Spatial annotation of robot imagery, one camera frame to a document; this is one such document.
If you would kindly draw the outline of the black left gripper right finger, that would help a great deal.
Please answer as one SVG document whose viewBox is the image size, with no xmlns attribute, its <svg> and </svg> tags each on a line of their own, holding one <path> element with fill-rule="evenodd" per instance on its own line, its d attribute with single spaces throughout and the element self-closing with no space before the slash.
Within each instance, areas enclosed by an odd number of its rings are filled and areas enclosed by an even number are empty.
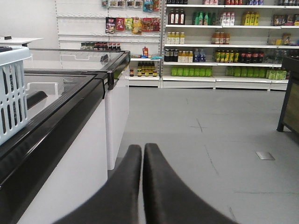
<svg viewBox="0 0 299 224">
<path fill-rule="evenodd" d="M 144 148 L 143 201 L 148 224 L 234 223 L 180 179 L 156 143 Z"/>
</svg>

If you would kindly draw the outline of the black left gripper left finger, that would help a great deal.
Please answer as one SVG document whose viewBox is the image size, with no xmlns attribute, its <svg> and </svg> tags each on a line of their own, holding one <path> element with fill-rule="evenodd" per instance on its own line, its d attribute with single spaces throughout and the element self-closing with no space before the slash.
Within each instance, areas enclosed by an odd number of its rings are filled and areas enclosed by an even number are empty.
<svg viewBox="0 0 299 224">
<path fill-rule="evenodd" d="M 130 145 L 107 182 L 56 224 L 137 224 L 142 150 Z"/>
</svg>

